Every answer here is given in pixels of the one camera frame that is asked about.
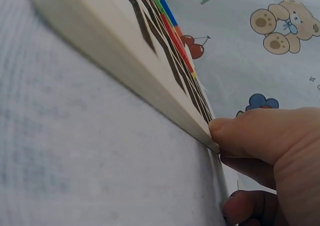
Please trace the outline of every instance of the bear face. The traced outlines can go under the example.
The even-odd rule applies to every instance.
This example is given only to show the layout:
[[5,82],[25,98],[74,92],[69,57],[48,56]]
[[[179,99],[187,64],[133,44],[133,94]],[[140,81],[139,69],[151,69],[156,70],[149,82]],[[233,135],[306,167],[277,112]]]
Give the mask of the bear face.
[[306,7],[297,0],[283,0],[280,3],[290,14],[290,21],[296,27],[296,36],[301,40],[309,40],[312,36],[320,36],[320,21],[312,16]]

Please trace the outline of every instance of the fingernail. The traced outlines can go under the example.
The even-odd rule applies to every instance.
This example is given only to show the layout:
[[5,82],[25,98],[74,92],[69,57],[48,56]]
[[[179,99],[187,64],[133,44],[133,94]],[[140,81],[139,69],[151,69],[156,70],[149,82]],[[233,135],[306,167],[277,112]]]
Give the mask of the fingernail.
[[227,122],[229,122],[229,118],[215,118],[209,123],[209,129],[211,132],[216,132],[221,129]]

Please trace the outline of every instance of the finger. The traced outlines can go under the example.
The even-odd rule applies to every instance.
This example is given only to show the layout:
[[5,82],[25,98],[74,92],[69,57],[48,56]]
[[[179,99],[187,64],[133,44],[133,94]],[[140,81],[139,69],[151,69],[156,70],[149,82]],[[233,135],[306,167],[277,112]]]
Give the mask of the finger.
[[239,223],[239,226],[261,226],[261,223],[256,218],[249,218],[248,220]]
[[261,225],[273,225],[278,211],[278,198],[265,191],[234,192],[222,207],[227,223],[240,224],[250,218],[258,219]]
[[312,140],[306,135],[319,125],[319,108],[253,109],[234,119],[214,119],[209,128],[222,150],[274,165],[292,145]]
[[224,148],[220,148],[220,154],[223,155],[224,157],[228,157],[228,158],[235,158],[235,159],[253,159],[253,156],[250,155],[236,155],[232,152],[229,152],[227,150],[225,150]]
[[257,183],[269,189],[276,190],[274,167],[259,159],[253,158],[230,158],[221,154],[222,163],[228,167],[248,176]]

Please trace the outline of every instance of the bear ear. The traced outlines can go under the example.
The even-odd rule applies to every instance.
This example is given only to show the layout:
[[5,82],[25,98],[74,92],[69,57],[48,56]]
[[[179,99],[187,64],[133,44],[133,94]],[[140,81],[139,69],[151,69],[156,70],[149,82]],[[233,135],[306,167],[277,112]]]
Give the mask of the bear ear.
[[312,30],[313,30],[313,35],[316,37],[320,36],[320,22],[314,18],[312,22]]
[[298,0],[283,0],[284,2],[289,2],[289,3],[294,3],[294,4],[298,4],[298,5],[304,5],[302,2],[298,1]]

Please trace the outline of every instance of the teddy bear print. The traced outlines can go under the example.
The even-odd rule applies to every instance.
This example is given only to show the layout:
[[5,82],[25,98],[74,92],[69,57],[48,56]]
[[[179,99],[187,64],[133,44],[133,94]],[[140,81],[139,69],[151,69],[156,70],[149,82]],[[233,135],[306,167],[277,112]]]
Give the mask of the teddy bear print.
[[256,10],[250,18],[252,29],[264,35],[264,48],[272,54],[296,54],[300,40],[320,36],[320,22],[297,0],[283,0],[268,9]]

